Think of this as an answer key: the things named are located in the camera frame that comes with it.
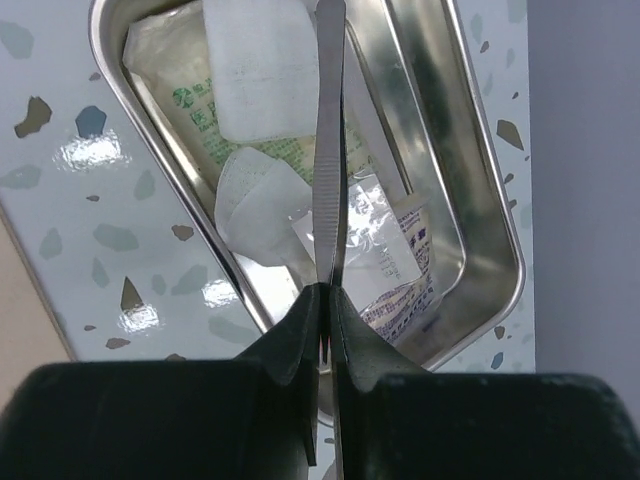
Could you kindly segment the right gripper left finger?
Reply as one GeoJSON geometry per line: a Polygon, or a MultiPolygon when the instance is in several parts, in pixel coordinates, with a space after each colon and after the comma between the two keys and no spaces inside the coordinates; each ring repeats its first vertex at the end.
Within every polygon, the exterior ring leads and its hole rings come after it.
{"type": "Polygon", "coordinates": [[[5,479],[304,479],[317,462],[320,289],[231,360],[56,363],[1,415],[5,479]]]}

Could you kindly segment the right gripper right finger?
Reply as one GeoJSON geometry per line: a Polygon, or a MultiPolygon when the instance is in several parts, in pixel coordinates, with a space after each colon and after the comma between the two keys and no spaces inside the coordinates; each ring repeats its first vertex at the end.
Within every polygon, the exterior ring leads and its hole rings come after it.
{"type": "Polygon", "coordinates": [[[327,291],[341,479],[635,479],[639,436],[580,374],[430,373],[327,291]]]}

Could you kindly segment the purple printed packet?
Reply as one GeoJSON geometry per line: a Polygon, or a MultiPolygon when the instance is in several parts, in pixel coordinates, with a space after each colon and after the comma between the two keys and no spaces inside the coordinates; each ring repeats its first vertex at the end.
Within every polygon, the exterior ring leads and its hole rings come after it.
{"type": "Polygon", "coordinates": [[[420,269],[420,277],[382,295],[361,318],[392,345],[418,320],[433,317],[442,295],[433,274],[434,254],[430,218],[425,197],[413,193],[394,205],[394,213],[420,269]]]}

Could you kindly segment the clear small plastic packet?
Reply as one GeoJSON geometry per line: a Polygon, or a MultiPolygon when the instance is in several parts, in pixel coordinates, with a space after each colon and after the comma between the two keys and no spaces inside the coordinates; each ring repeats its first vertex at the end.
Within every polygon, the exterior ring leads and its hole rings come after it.
{"type": "MultiPolygon", "coordinates": [[[[294,176],[294,186],[284,263],[300,282],[313,283],[311,186],[299,175],[294,176]]],[[[342,285],[356,309],[364,310],[384,294],[420,276],[417,260],[377,176],[369,173],[354,178],[348,190],[342,285]]]]}

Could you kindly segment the serrated steel forceps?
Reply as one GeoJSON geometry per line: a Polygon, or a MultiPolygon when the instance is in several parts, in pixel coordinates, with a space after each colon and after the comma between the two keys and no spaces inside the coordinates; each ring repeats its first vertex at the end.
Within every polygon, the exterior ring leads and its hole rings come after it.
{"type": "Polygon", "coordinates": [[[342,284],[347,233],[347,158],[344,133],[346,4],[316,6],[319,98],[312,183],[312,233],[317,280],[342,284]]]}

